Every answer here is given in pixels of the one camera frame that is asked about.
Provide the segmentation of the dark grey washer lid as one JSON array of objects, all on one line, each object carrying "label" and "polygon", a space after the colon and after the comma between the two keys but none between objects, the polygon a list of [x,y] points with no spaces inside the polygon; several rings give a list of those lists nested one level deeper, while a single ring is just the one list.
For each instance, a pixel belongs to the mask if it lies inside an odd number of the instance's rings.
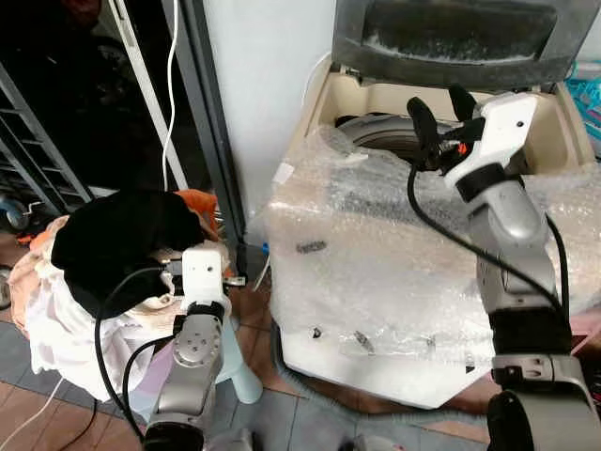
[{"label": "dark grey washer lid", "polygon": [[601,0],[336,0],[331,59],[392,85],[553,85],[600,8]]}]

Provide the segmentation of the pink plastic tub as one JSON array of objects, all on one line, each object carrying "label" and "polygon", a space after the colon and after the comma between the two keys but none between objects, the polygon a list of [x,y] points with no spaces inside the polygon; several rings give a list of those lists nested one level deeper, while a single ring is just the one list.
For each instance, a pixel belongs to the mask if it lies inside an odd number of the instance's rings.
[{"label": "pink plastic tub", "polygon": [[568,325],[572,334],[572,355],[576,355],[590,342],[594,336],[600,334],[601,309],[600,306],[592,306],[583,312],[571,314]]}]

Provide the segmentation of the teal plastic hanger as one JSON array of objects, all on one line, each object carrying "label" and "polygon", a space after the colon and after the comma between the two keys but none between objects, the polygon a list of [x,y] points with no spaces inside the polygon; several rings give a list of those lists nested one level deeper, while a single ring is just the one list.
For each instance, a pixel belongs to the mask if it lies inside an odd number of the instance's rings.
[{"label": "teal plastic hanger", "polygon": [[565,85],[584,121],[585,132],[601,139],[601,61],[577,61],[568,71]]}]

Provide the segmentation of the black garment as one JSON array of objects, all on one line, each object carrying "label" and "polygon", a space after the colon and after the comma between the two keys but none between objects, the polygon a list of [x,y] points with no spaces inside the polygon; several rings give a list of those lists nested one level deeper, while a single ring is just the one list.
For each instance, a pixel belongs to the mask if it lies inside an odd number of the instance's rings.
[{"label": "black garment", "polygon": [[166,295],[155,254],[185,252],[206,237],[180,194],[125,190],[75,210],[54,236],[51,263],[87,314],[111,319]]}]

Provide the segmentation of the white laundry pile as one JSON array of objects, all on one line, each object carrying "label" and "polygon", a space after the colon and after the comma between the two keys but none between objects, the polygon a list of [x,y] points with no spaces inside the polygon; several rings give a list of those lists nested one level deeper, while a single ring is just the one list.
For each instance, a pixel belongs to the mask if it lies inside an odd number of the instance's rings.
[{"label": "white laundry pile", "polygon": [[[94,319],[76,302],[65,274],[49,258],[54,236],[68,221],[60,216],[29,244],[8,276],[11,317],[29,339],[35,373],[56,370],[61,377],[83,388],[101,402],[109,395],[96,364]],[[162,295],[145,298],[121,315],[101,325],[104,365],[117,394],[123,394],[126,362],[137,348],[167,336],[172,330],[180,298]]]}]

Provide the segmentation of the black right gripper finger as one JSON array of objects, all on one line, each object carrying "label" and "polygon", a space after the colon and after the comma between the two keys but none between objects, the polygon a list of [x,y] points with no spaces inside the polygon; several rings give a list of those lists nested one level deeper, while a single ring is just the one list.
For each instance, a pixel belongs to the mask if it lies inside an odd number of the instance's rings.
[{"label": "black right gripper finger", "polygon": [[434,156],[437,154],[437,146],[441,142],[439,138],[438,122],[433,112],[426,106],[424,100],[413,96],[407,102],[409,119],[413,124],[418,145],[421,148],[421,156]]},{"label": "black right gripper finger", "polygon": [[464,86],[448,87],[448,95],[450,95],[455,117],[459,123],[468,123],[468,121],[476,119],[477,101]]}]

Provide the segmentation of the orange cloth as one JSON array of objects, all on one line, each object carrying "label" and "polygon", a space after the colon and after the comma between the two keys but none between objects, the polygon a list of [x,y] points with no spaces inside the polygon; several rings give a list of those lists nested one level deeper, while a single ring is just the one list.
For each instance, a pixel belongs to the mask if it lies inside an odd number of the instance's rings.
[{"label": "orange cloth", "polygon": [[199,192],[199,190],[196,189],[177,190],[175,194],[183,198],[185,206],[188,207],[194,215],[197,215],[202,231],[205,232],[206,240],[217,241],[220,243],[223,238],[220,237],[218,225],[216,225],[215,194]]}]

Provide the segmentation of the cream top-load washing machine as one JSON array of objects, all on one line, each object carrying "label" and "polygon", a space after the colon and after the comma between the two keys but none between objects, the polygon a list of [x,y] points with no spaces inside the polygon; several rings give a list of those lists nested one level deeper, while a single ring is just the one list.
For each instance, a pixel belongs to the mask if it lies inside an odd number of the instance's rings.
[{"label": "cream top-load washing machine", "polygon": [[[323,125],[333,126],[352,145],[362,148],[366,148],[365,138],[370,133],[410,133],[413,128],[407,102],[413,96],[432,109],[442,132],[455,124],[447,87],[373,81],[347,66],[336,65],[331,55],[321,65],[323,73],[309,85],[300,123],[288,150],[306,133]],[[465,89],[480,103],[514,90],[537,96],[527,139],[510,165],[522,172],[533,203],[550,215],[562,233],[568,256],[568,309],[575,314],[588,309],[601,289],[601,167],[574,99],[563,85],[565,79],[553,85],[504,90]],[[270,308],[273,315],[273,280]],[[417,409],[443,407],[483,378],[492,364],[439,364],[405,356],[343,355],[319,332],[280,331],[280,350],[288,369]]]}]

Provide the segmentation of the grey metal rack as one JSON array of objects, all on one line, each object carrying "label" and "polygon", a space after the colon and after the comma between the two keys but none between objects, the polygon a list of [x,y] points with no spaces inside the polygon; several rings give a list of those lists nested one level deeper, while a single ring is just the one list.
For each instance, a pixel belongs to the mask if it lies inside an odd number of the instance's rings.
[{"label": "grey metal rack", "polygon": [[73,171],[1,63],[0,158],[0,171],[5,169],[16,176],[9,184],[11,191],[42,202],[49,214],[71,213],[96,198]]}]

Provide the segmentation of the dark metal door frame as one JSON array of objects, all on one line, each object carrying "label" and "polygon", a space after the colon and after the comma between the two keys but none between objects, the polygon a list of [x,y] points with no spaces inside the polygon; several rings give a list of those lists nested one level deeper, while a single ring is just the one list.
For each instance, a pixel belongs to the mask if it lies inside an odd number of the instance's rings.
[{"label": "dark metal door frame", "polygon": [[164,16],[179,13],[176,31],[177,71],[196,125],[199,147],[213,181],[224,219],[224,235],[237,275],[246,274],[246,213],[237,175],[235,155],[224,116],[222,94],[216,76],[215,57],[208,33],[203,0],[162,0]]}]

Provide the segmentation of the clear bubble wrap sheet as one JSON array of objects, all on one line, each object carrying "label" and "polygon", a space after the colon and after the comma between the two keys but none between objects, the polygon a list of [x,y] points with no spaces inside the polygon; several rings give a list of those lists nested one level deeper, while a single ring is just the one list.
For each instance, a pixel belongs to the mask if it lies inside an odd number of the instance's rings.
[{"label": "clear bubble wrap sheet", "polygon": [[287,152],[262,211],[275,321],[319,332],[343,355],[488,364],[477,259],[413,213],[408,173],[330,125]]}]

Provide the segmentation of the pale blue plastic stool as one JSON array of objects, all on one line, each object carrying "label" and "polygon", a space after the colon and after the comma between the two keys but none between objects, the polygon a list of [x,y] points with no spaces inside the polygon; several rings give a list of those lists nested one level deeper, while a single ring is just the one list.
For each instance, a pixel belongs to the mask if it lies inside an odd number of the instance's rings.
[{"label": "pale blue plastic stool", "polygon": [[155,353],[137,386],[126,391],[148,424],[201,426],[211,417],[216,388],[231,382],[243,404],[256,403],[263,385],[244,362],[227,306],[193,305],[177,317],[177,333]]}]

